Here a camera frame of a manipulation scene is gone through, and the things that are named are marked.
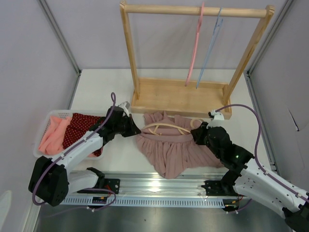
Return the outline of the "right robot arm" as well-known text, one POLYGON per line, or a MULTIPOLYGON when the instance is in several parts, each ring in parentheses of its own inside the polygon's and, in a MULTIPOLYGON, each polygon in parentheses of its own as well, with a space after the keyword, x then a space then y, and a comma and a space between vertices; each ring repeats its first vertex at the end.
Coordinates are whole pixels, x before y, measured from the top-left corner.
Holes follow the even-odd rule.
POLYGON ((191 131, 197 145, 205 145, 228 169, 219 181, 205 181, 209 196, 243 195, 268 207, 295 232, 309 230, 309 193, 258 165, 253 154, 232 143, 222 127, 203 122, 191 131))

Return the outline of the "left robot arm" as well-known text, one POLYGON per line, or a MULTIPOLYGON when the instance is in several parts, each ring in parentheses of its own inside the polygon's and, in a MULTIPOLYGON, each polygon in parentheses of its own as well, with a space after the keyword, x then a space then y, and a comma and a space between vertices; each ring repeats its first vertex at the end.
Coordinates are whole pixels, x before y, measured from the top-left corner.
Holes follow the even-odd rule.
POLYGON ((128 109, 128 102, 111 106, 108 114, 101 117, 77 142, 54 158, 42 156, 36 160, 28 186, 35 205, 40 205, 36 198, 51 206, 58 206, 71 193, 100 193, 105 190, 103 172, 93 167, 80 173, 73 173, 73 169, 116 135, 126 138, 141 133, 128 109))

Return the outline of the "beige wooden hanger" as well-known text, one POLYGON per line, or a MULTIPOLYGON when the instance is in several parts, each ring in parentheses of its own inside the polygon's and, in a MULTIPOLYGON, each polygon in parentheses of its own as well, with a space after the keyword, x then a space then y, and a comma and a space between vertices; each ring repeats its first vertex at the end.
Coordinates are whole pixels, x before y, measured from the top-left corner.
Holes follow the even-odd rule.
POLYGON ((157 133, 157 130, 162 127, 163 129, 176 129, 181 135, 186 135, 191 132, 191 130, 196 129, 195 127, 195 122, 198 121, 200 124, 204 122, 202 118, 193 118, 190 121, 190 128, 186 129, 177 125, 169 124, 169 123, 152 123, 147 126, 144 126, 142 129, 145 130, 147 129, 151 134, 156 135, 156 136, 161 136, 162 133, 157 133))

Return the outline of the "dusty pink pleated skirt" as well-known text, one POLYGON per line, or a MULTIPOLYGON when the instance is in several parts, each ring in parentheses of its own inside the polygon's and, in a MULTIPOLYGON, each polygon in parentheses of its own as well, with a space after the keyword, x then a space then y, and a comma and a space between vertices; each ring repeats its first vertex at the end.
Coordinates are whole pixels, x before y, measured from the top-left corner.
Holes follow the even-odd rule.
MULTIPOLYGON (((169 117, 166 112, 144 114, 145 126, 152 123, 169 123, 186 129, 190 128, 192 118, 180 115, 169 117)), ((147 129, 141 129, 136 136, 139 151, 148 159, 154 169, 166 179, 174 179, 188 168, 213 167, 221 168, 223 165, 205 145, 197 145, 191 133, 181 135, 176 129, 163 129, 151 134, 147 129)))

